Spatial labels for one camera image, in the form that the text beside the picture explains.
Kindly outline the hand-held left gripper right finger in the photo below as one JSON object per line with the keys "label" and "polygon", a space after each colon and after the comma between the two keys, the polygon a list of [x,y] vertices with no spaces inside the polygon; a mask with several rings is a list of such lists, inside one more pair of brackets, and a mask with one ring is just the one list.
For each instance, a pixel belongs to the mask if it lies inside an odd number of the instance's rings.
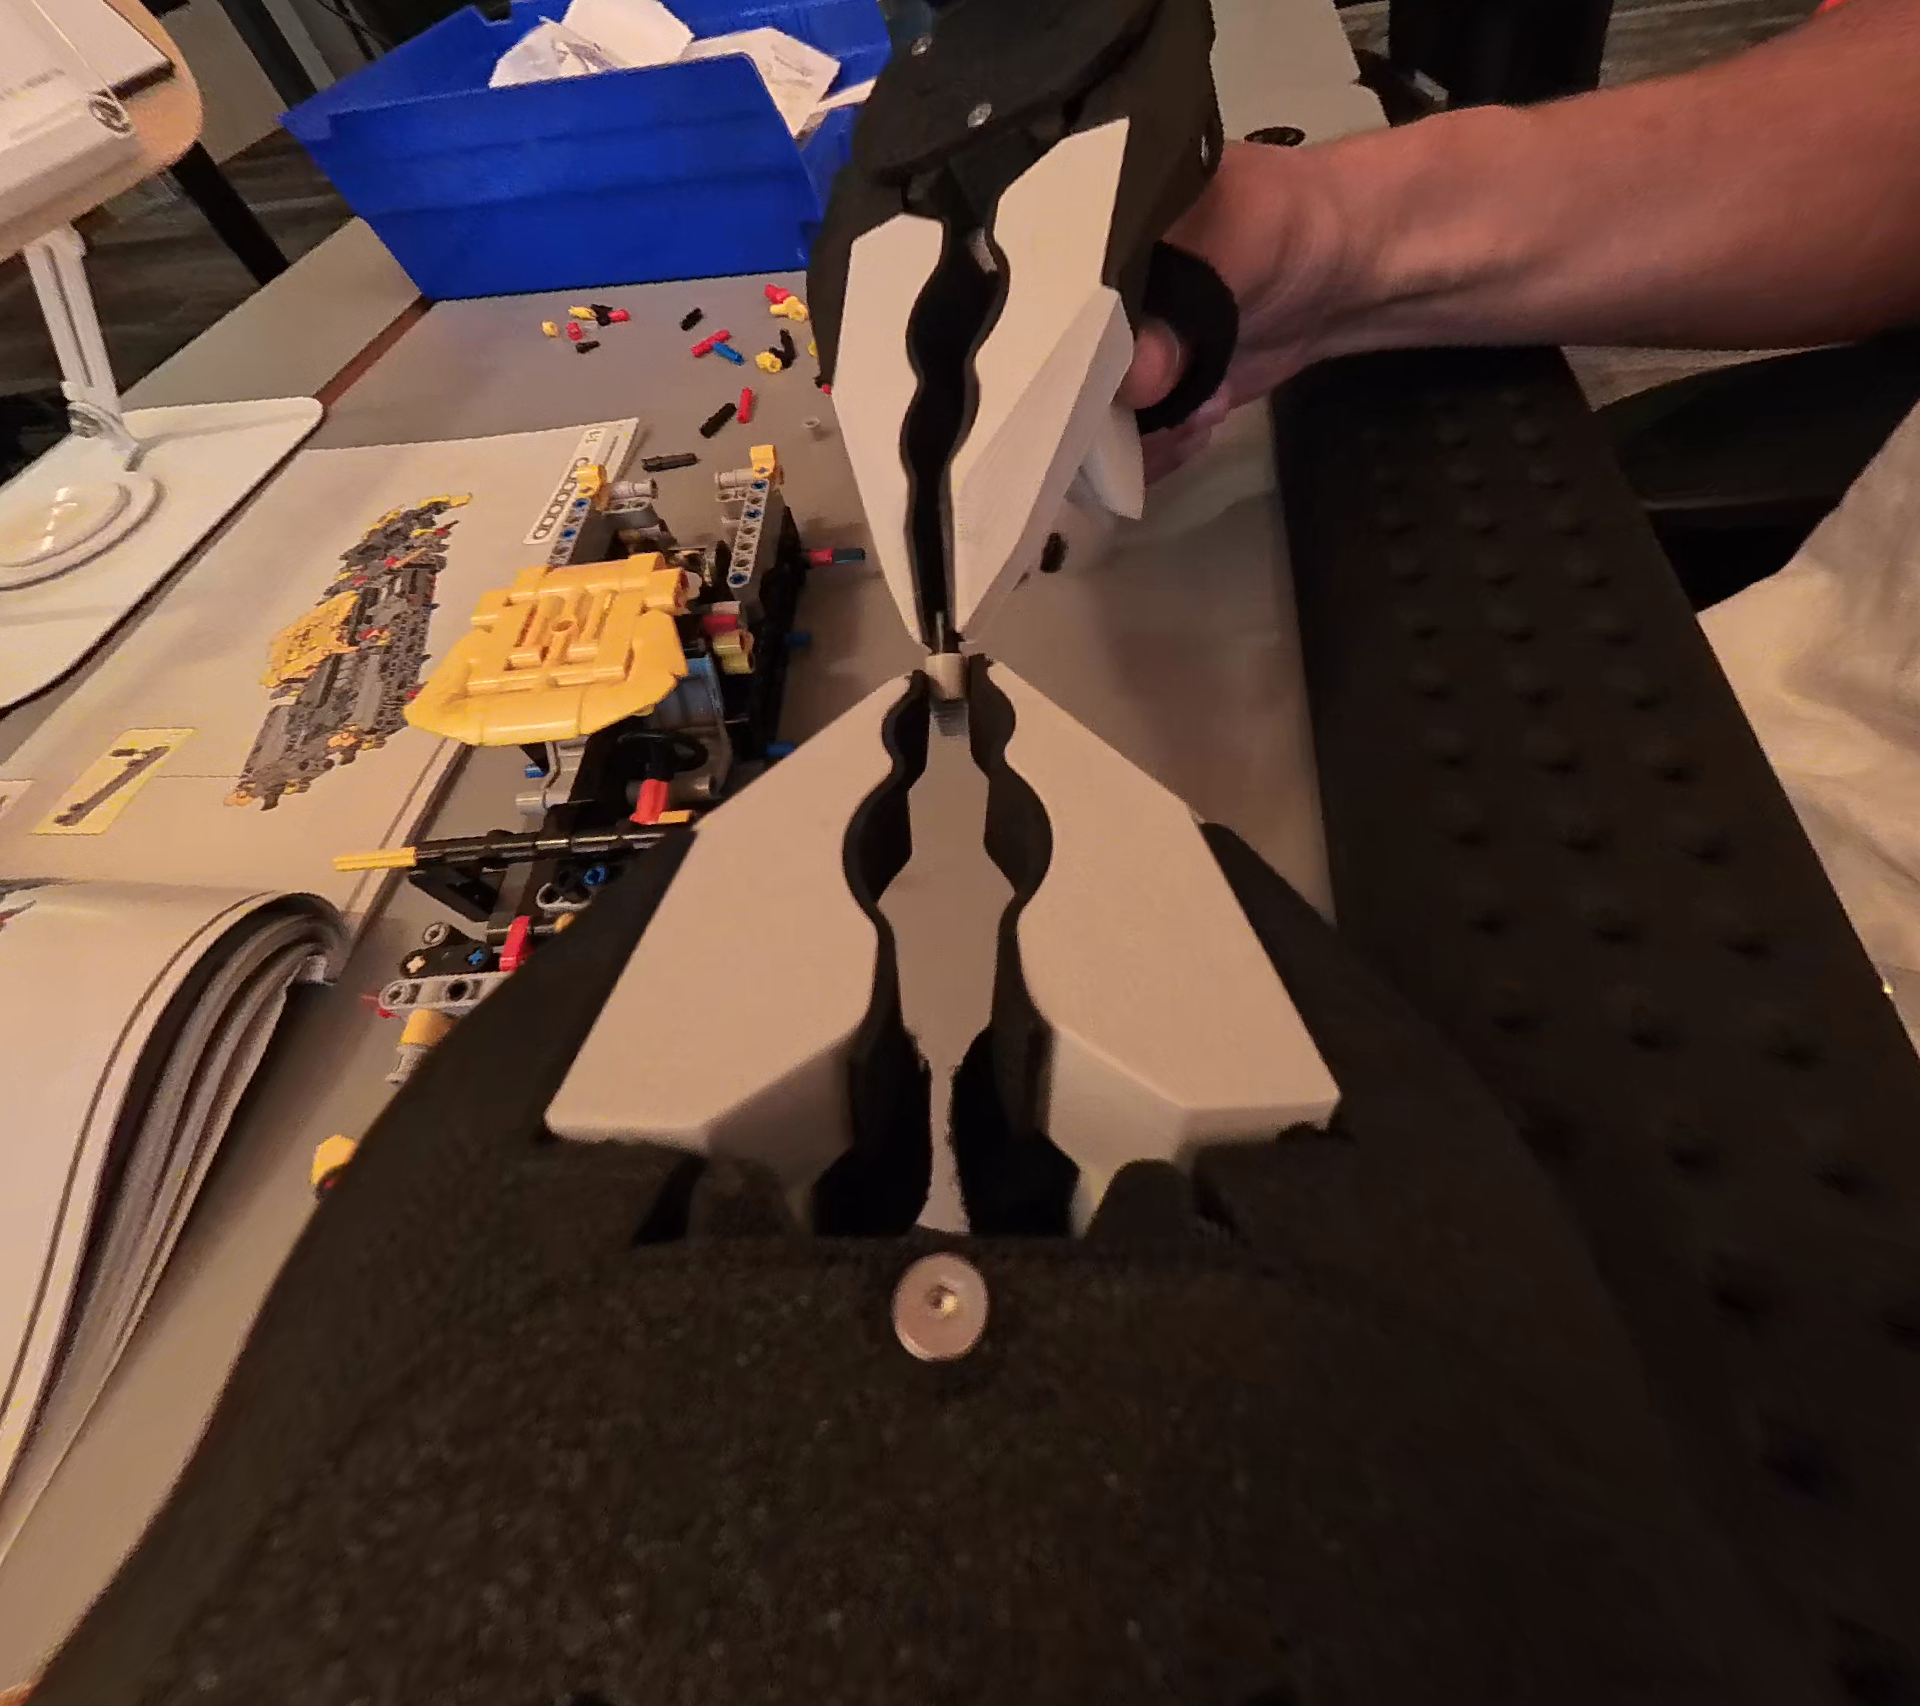
{"label": "hand-held left gripper right finger", "polygon": [[969,663],[982,846],[1010,896],[960,1069],[974,1234],[1076,1234],[1133,1167],[1327,1128],[1340,1093],[1174,791],[1002,663]]}

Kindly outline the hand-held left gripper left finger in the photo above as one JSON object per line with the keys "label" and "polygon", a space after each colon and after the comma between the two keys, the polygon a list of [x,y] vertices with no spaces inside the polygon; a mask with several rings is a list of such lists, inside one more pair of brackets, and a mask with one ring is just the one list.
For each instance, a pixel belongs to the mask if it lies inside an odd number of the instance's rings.
{"label": "hand-held left gripper left finger", "polygon": [[932,1078],[883,896],[913,854],[931,682],[885,682],[711,813],[544,1124],[765,1169],[827,1234],[902,1234]]}

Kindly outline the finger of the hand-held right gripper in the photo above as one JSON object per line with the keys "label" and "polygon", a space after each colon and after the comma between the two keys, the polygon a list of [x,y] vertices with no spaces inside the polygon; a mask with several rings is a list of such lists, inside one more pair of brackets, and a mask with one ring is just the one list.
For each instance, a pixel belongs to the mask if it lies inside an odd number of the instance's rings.
{"label": "finger of the hand-held right gripper", "polygon": [[1130,130],[1116,118],[1071,135],[992,219],[1005,299],[972,355],[972,425],[946,472],[953,622],[972,646],[1038,566],[1076,479],[1116,518],[1145,511],[1139,422],[1118,402],[1136,337],[1104,278]]}
{"label": "finger of the hand-held right gripper", "polygon": [[910,639],[960,620],[950,566],[948,462],[969,419],[969,265],[958,233],[900,213],[846,263],[832,405],[872,557]]}

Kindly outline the person's right forearm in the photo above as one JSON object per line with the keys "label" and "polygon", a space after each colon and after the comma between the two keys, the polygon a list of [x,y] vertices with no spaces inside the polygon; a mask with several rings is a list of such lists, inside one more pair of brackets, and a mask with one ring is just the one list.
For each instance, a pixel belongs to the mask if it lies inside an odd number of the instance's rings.
{"label": "person's right forearm", "polygon": [[1312,355],[1793,350],[1916,326],[1918,0],[1340,143]]}

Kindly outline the grey desk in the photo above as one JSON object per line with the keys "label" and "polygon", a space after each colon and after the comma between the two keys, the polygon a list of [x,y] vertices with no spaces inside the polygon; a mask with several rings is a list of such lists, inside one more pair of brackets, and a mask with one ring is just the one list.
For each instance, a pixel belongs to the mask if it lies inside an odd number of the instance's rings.
{"label": "grey desk", "polygon": [[[1295,126],[1336,138],[1379,121],[1350,85],[1331,0],[1212,0],[1214,74],[1230,135]],[[635,412],[663,441],[666,374],[612,379],[605,406],[567,405],[562,368],[525,333],[527,300],[430,309],[357,376],[325,442],[486,437]],[[1021,592],[990,650],[1205,819],[1240,833],[1309,903],[1332,903],[1300,682],[1276,454],[1262,406],[1229,419],[1202,458],[1157,484],[1091,566]],[[936,741],[915,792],[917,857],[899,910],[909,1020],[936,1078],[989,1014],[992,912],[987,795],[963,741]],[[362,1137],[390,1099],[395,1047],[365,1005],[429,912],[386,906],[337,987],[302,990],[227,1137],[146,1320],[60,1472],[5,1558],[5,1684],[27,1682],[166,1500],[280,1266],[312,1221],[315,1149]]]}

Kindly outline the person's right hand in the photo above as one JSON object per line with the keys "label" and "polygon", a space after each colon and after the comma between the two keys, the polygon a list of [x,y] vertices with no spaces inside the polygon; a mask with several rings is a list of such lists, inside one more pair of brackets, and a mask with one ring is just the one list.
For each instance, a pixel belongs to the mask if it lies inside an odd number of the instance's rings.
{"label": "person's right hand", "polygon": [[1329,161],[1332,151],[1235,141],[1166,235],[1169,248],[1205,263],[1233,294],[1239,329],[1214,392],[1181,422],[1143,437],[1151,487],[1193,462],[1236,410],[1310,365],[1342,274]]}

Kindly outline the large scatter of coloured pins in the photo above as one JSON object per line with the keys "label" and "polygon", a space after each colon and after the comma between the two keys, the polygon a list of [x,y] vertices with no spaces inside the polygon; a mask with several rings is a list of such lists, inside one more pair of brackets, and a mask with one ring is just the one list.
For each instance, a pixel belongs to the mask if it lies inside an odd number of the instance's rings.
{"label": "large scatter of coloured pins", "polygon": [[692,380],[692,430],[700,445],[771,425],[784,401],[803,412],[832,392],[797,278],[750,282],[740,299],[708,300],[683,318],[681,371]]}

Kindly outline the blue plastic bin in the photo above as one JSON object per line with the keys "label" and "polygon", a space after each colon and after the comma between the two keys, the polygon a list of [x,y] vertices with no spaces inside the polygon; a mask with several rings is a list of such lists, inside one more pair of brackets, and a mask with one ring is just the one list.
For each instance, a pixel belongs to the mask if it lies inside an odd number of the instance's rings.
{"label": "blue plastic bin", "polygon": [[[466,8],[284,126],[437,302],[803,268],[859,105],[797,141],[743,57],[533,87],[497,61],[573,0]],[[661,0],[698,36],[771,25],[876,80],[878,0]]]}

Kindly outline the partly built toy car model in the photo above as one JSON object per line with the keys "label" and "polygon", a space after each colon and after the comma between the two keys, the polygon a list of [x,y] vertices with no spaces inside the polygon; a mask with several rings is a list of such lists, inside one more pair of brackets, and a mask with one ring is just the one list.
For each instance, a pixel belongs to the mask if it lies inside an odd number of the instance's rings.
{"label": "partly built toy car model", "polygon": [[518,760],[516,825],[339,854],[345,876],[400,876],[438,909],[377,999],[402,1088],[512,977],[661,849],[793,755],[788,664],[809,645],[804,587],[859,569],[814,545],[771,445],[714,479],[718,532],[684,543],[659,464],[615,479],[580,460],[550,557],[486,592],[409,699],[406,724]]}

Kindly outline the crumpled white paper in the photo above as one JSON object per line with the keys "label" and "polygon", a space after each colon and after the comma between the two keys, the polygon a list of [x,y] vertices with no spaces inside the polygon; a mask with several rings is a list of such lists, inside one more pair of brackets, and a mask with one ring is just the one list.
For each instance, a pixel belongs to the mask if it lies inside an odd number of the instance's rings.
{"label": "crumpled white paper", "polygon": [[771,25],[700,36],[661,0],[570,0],[495,64],[492,91],[596,78],[664,64],[744,59],[788,135],[804,143],[828,115],[864,105],[876,83],[846,85],[845,63]]}

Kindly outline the open instruction booklet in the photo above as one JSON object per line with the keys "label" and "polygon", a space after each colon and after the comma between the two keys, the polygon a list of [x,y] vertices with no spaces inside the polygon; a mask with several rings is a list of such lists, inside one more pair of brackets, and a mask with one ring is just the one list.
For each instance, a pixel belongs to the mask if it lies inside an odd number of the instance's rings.
{"label": "open instruction booklet", "polygon": [[337,979],[466,751],[406,710],[570,554],[637,419],[305,451],[5,762],[10,1543],[120,1365],[299,987]]}

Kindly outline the instruction sheet on stand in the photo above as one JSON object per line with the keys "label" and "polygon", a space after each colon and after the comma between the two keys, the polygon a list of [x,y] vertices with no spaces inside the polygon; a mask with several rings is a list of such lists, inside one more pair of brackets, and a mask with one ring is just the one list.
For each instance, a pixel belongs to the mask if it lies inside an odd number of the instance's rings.
{"label": "instruction sheet on stand", "polygon": [[79,221],[199,144],[203,95],[140,0],[111,0],[175,63],[170,80],[129,103],[138,157],[94,207],[76,201],[5,230],[22,257],[60,360],[65,439],[3,488],[3,708],[59,686],[325,420],[311,396],[129,410],[118,392],[85,266]]}

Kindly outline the printed instruction sheet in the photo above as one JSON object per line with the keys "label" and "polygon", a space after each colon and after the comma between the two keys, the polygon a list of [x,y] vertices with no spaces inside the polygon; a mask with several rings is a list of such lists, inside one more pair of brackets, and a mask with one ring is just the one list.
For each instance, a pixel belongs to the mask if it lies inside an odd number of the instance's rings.
{"label": "printed instruction sheet", "polygon": [[137,165],[130,100],[175,59],[111,0],[3,0],[3,225],[98,207]]}

